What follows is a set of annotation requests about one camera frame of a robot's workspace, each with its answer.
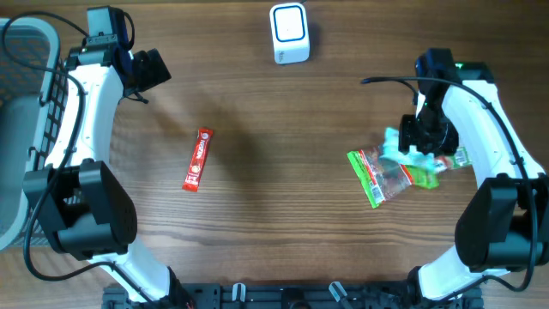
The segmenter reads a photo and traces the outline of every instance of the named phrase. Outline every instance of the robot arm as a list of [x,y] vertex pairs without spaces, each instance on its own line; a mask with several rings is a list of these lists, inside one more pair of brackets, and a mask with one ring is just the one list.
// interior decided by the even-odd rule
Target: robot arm
[[[43,205],[39,222],[51,247],[78,260],[115,263],[123,276],[101,266],[127,291],[130,300],[183,304],[192,300],[173,272],[158,262],[136,236],[134,204],[109,169],[112,124],[118,102],[170,79],[156,50],[139,51],[132,57],[124,17],[120,9],[89,9],[90,36],[71,49],[66,61],[69,73],[83,86],[86,97],[75,149],[63,168],[56,189]],[[65,156],[79,108],[77,86],[69,83],[69,95],[57,142],[45,161],[46,169],[28,173],[23,189],[36,204],[53,171]],[[131,280],[141,291],[133,289]]]
[[[449,50],[438,49],[430,49],[420,57],[416,70],[420,77],[459,82],[492,103],[510,132],[535,189],[535,206],[540,213],[535,264],[546,264],[549,181],[505,116],[492,74],[484,64],[455,64]],[[526,195],[530,192],[526,192],[502,128],[477,98],[456,86],[436,82],[419,81],[419,90],[425,95],[420,96],[423,100],[416,114],[402,118],[401,151],[414,144],[425,153],[452,153],[461,141],[472,157],[479,187],[456,225],[455,245],[418,271],[421,297],[441,300],[483,276],[502,276],[527,267],[532,222],[528,213],[515,216],[514,210],[517,204],[527,209]]]

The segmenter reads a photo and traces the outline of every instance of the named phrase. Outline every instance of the gray basket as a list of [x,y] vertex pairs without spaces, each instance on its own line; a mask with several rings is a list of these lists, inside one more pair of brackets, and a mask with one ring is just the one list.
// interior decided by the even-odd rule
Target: gray basket
[[[7,21],[0,19],[0,31]],[[15,21],[6,42],[23,61],[62,68],[59,36],[45,21]],[[25,172],[44,167],[57,139],[66,94],[64,77],[15,64],[0,51],[0,250],[22,245],[30,215],[23,178]],[[31,244],[48,245],[38,222]]]

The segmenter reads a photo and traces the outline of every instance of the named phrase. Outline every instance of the white device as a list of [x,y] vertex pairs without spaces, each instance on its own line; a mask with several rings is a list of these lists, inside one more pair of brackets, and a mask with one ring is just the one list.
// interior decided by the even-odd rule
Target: white device
[[301,3],[275,5],[270,11],[274,61],[294,64],[309,58],[307,14]]

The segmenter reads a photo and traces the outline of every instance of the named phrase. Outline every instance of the red wrapper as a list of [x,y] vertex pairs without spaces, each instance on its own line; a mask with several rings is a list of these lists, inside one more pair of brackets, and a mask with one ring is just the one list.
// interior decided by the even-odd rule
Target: red wrapper
[[206,156],[208,155],[209,140],[212,138],[214,132],[206,128],[200,128],[198,130],[198,140],[196,141],[195,152],[190,159],[189,171],[187,177],[183,183],[183,190],[197,192],[198,184],[200,183],[200,177],[202,176],[202,169],[206,162]]

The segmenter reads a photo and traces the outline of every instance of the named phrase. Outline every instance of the wooden table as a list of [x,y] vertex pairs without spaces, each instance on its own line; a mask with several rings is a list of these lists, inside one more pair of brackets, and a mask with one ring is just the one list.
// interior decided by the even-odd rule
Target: wooden table
[[[136,22],[134,51],[158,48],[172,79],[144,94],[147,106],[120,104],[111,163],[136,205],[139,235],[183,282],[400,280],[446,251],[475,193],[472,169],[374,210],[346,157],[380,144],[413,111],[408,89],[360,79],[413,75],[429,47],[487,62],[516,132],[549,167],[547,3],[309,1],[311,58],[288,66],[273,60],[272,5],[120,6]],[[0,12],[48,9],[85,27],[86,7]],[[81,38],[53,24],[66,55]],[[214,140],[200,191],[189,193],[181,185],[201,126]],[[81,265],[46,249],[33,249],[33,259],[48,274]],[[101,270],[40,282],[20,249],[0,255],[0,274],[2,308],[97,308],[112,282]],[[486,308],[545,308],[547,276],[549,267],[536,269],[522,294],[488,284]]]

